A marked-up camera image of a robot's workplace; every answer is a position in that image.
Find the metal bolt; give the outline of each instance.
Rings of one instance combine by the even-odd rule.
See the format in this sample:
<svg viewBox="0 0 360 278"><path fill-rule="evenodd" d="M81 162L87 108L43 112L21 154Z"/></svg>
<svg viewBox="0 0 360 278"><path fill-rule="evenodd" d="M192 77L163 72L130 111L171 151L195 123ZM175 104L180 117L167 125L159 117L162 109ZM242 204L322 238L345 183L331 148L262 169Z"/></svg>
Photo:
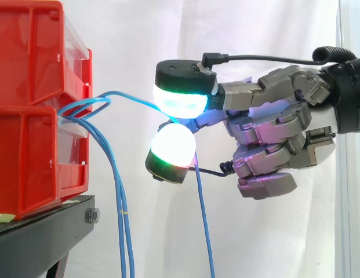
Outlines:
<svg viewBox="0 0 360 278"><path fill-rule="evenodd" d="M100 210L98 208L90 208L87 212L87 223L96 224L100 220Z"/></svg>

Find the blue cable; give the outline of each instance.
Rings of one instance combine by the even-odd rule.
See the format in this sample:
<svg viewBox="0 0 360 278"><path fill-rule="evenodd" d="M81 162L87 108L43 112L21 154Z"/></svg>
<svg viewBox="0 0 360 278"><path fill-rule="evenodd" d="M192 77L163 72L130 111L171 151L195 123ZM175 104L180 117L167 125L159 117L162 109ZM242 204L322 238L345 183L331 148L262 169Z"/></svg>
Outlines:
<svg viewBox="0 0 360 278"><path fill-rule="evenodd" d="M100 102L105 102L110 104L111 103L111 99L107 98L107 97L92 97L92 98L85 98L84 100L78 100L78 101L74 101L71 104L65 105L63 108L60 108L57 112L57 114L60 116L63 113L65 113L66 111L73 109L75 107L81 106L82 104L85 104L86 107L91 106L94 103L100 103ZM77 112L72 113L70 116L75 116L76 114L80 113L83 109L78 109Z"/></svg>
<svg viewBox="0 0 360 278"><path fill-rule="evenodd" d="M75 123L79 124L80 126L83 126L92 135L92 137L97 141L97 143L99 143L99 145L101 146L101 148L107 155L109 162L111 163L111 167L112 167L113 175L114 175L114 181L115 181L115 193L116 193L116 198L117 198L119 252L121 255L121 272L122 272L122 277L125 278L127 274L126 274L126 259L125 259L124 238L123 238L124 234L123 234L122 203L123 202L126 203L126 200L125 200L125 197L124 197L124 201L121 198L122 183L121 183L121 177L120 177L118 169L117 169L117 164L115 161L114 154L112 153L111 147L110 147L109 143L107 142L107 140L102 136L102 134L91 123L88 123L81 119L70 117L70 116L65 116L65 118L67 120L70 120L71 122L75 122ZM130 277L134 277L134 276L132 276L132 274L134 275L134 271L133 271L133 273L130 272Z"/></svg>
<svg viewBox="0 0 360 278"><path fill-rule="evenodd" d="M80 108L78 108L78 110L76 110L76 111L74 111L72 113L72 115L74 116L74 115L77 115L78 113L80 113L81 111L83 111L84 109L86 109L87 107L91 106L92 104L94 104L96 102L102 102L102 101L106 102L104 105L99 107L97 110L95 110L95 111L91 112L90 114L84 116L82 119L77 119L77 118L73 118L73 117L65 117L65 118L69 119L72 122L77 122L78 124L80 124L84 128L88 127L88 128L86 128L86 130L91 133L91 135L96 139L96 141L99 143L99 145L104 149L104 152L107 154L108 159L109 159L110 163L112 164L113 173L114 173L114 180L115 180L115 185L116 185L116 194L117 194L119 249L120 249L120 252L121 252L122 277L126 277L124 239L123 239L123 242L122 242L122 239L121 239L121 233L123 232L122 231L123 227L119 226L119 223L122 226L122 220L119 220L119 219L122 218L122 216L121 216L120 202L118 202L118 200L120 200L122 202L123 211L128 210L127 209L127 203L126 203L126 196L125 196L125 192L124 192L124 188L123 188L123 183L122 183L121 177L120 177L118 169L117 169L117 164L116 164L116 161L115 161L114 154L113 154L113 152L111 150L111 147L110 147L108 141L99 132L98 129L96 129L91 123L86 121L87 119L89 119L92 116L94 116L95 114L101 112L103 109L105 109L106 107L108 107L110 105L111 100L107 96L111 96L111 95L116 95L116 96L121 96L121 97L124 97L124 98L128 98L130 100L133 100L133 101L135 101L137 103L144 104L144 105L146 105L148 107L151 107L151 108L163 113L155 104L152 104L152 103L150 103L150 102L148 102L146 100L142 100L140 98L133 97L133 96L130 96L128 94L125 94L125 93L119 92L119 91L109 91L109 92L106 92L104 94L101 94L100 96L98 96L96 98L89 98L89 99L85 99L85 100L81 100L81 101L76 101L76 102L74 102L72 104L66 105L61 110L59 110L57 114L62 115L63 113L65 113L66 111L68 111L68 110L70 110L70 109L72 109L74 107L81 106ZM167 115L165 113L163 113L163 114L168 116L172 120L172 122L174 122L174 123L179 122L176 118L171 117L171 116L169 116L169 115ZM210 274L211 274L211 278L214 278L215 276L214 276L214 264L213 264L212 248L211 248L211 244L210 244L208 223L207 223L205 205L204 205L204 200L203 200L202 182L201 182L201 176L200 176L200 171L199 171L199 166L198 166L197 153L195 153L195 155L194 155L194 167L195 167L195 173L197 175L199 201L200 201L200 204L201 204L204 232L205 232L206 244L207 244L207 249L208 249L208 259L209 259L209 266L210 266ZM132 250L132 242L131 242L128 215L124 214L123 217L124 217L124 226L125 226L125 232L126 232L126 242L127 242L129 265L130 265L130 277L134 277L134 263L133 263L134 260L133 260L133 250Z"/></svg>
<svg viewBox="0 0 360 278"><path fill-rule="evenodd" d="M112 152L112 148L111 148L109 142L106 140L106 138L103 136L103 134L94 125L92 125L88 121L83 120L83 119L81 119L81 121L83 121L87 125L89 125L90 128L93 129L93 131L101 138L102 142L106 146L106 150L109 153L109 155L108 155L109 161L113 162L113 165L115 165L115 167L113 165L112 165L112 167L113 167L113 169L115 169L117 171L119 186L121 187L121 200L122 200L122 208L123 208L123 211L122 212L119 211L119 212L120 212L120 214L123 214L123 218L124 218L124 228L125 228L125 233L126 233L127 252L128 252L128 260L129 260L129 276L131 278L133 278L134 277L134 258L133 258L132 238L131 238L129 218L128 218L128 205L127 205L127 200L126 200L126 193L125 193L125 190L123 187L123 182L122 182L121 176L119 175L117 163L115 161L115 156L114 156L114 153Z"/></svg>
<svg viewBox="0 0 360 278"><path fill-rule="evenodd" d="M201 203L205 241L207 242L208 260L209 260L209 267L210 267L210 276L211 276L211 278L214 278L214 265L213 265L212 248L210 246L210 238L209 238L209 231L208 231L207 216L206 216L206 213L205 213L205 206L204 206L204 200L203 200L201 173L199 171L198 157L197 157L196 152L195 152L195 155L194 155L194 168L195 168L195 173L197 175L198 193L199 193L199 201Z"/></svg>

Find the coiled black cable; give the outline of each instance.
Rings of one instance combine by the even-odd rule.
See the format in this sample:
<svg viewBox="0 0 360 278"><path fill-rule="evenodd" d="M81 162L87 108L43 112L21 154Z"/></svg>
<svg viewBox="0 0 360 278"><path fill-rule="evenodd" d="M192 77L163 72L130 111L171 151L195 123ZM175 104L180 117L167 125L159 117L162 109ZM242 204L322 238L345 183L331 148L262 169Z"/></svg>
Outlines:
<svg viewBox="0 0 360 278"><path fill-rule="evenodd" d="M326 62L326 63L343 63L351 60L355 60L356 56L351 51L333 46L318 47L312 53L312 59L314 61Z"/></svg>
<svg viewBox="0 0 360 278"><path fill-rule="evenodd" d="M227 177L228 175L235 173L234 168L232 168L232 161L220 163L220 169L222 173L202 168L199 168L199 171L205 174L216 175L217 177ZM195 171L195 168L189 167L189 171Z"/></svg>

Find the black cable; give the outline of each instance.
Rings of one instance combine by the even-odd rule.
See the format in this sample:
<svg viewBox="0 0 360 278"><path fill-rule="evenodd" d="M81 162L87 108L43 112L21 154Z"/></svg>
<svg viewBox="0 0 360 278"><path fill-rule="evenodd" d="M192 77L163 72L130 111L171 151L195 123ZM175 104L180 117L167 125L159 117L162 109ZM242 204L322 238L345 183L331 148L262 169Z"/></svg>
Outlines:
<svg viewBox="0 0 360 278"><path fill-rule="evenodd" d="M205 174L215 175L217 177L227 177L228 175L235 173L234 168L232 168L232 161L220 163L220 169L222 173L202 168L199 168L199 171ZM195 171L195 168L189 167L189 171Z"/></svg>
<svg viewBox="0 0 360 278"><path fill-rule="evenodd" d="M261 60L261 61L273 61L273 62L283 62L283 63L292 63L300 65L324 65L327 61L308 61L308 60L299 60L292 58L283 58L283 57L274 57L274 56L260 56L260 55L234 55L228 57L229 61L238 61L238 60Z"/></svg>
<svg viewBox="0 0 360 278"><path fill-rule="evenodd" d="M356 56L349 50L340 47L324 46L316 48L312 53L313 61L299 60L284 57L262 56L262 55L234 55L221 53L204 53L202 65L206 68L212 69L213 65L227 63L229 61L238 60L260 60L260 61L274 61L301 65L325 65L326 63L343 63L356 59Z"/></svg>

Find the cable connector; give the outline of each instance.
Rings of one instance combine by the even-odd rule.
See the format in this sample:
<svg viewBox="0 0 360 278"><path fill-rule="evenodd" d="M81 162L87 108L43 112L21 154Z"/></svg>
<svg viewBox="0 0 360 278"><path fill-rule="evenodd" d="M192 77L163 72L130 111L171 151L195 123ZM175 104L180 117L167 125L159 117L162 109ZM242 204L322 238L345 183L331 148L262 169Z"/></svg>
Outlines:
<svg viewBox="0 0 360 278"><path fill-rule="evenodd" d="M202 65L205 68L212 69L213 65L220 65L229 62L228 54L221 53L204 53L202 59Z"/></svg>

